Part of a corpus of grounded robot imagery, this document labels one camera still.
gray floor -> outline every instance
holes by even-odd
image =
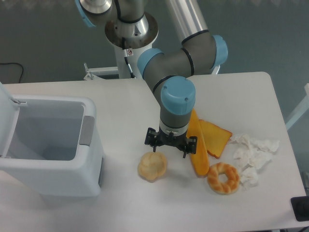
[[[200,0],[212,34],[227,42],[220,73],[270,74],[283,118],[304,98],[309,83],[308,0]],[[154,46],[165,53],[181,47],[162,0],[146,11],[158,21]],[[115,66],[103,28],[87,28],[74,0],[0,1],[0,62],[25,67],[22,82],[82,80],[88,67]],[[17,66],[0,66],[0,81],[16,83]],[[301,171],[309,171],[309,112],[289,131]]]

donut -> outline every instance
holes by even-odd
[[[166,157],[161,152],[145,153],[138,165],[138,173],[148,181],[163,176],[167,167]]]
[[[224,183],[219,180],[219,175],[225,174],[228,178]],[[209,168],[207,182],[216,193],[228,195],[234,193],[239,187],[240,177],[235,167],[227,163],[217,163]]]

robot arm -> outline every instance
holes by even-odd
[[[186,78],[227,59],[225,41],[220,36],[211,36],[197,0],[166,0],[183,45],[179,51],[167,55],[159,49],[147,47],[156,39],[157,25],[151,16],[145,16],[145,1],[80,0],[80,4],[93,23],[115,20],[105,26],[107,38],[113,45],[123,50],[135,49],[135,62],[131,62],[133,72],[140,73],[160,104],[159,131],[149,128],[145,144],[154,151],[157,146],[174,146],[183,152],[184,158],[188,153],[195,154],[197,138],[186,138],[195,104],[195,87]],[[101,11],[91,10],[85,4],[99,5]],[[103,5],[110,6],[105,13],[101,13]],[[118,59],[117,66],[118,69],[121,66]]]

metal pole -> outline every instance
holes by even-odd
[[[197,0],[165,0],[165,2],[181,42],[193,34],[208,29]]]

toy donut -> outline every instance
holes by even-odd
[[[219,175],[225,174],[228,178],[226,182],[219,180]],[[217,163],[209,168],[207,181],[209,186],[219,194],[234,193],[239,187],[239,175],[235,167],[227,163]]]

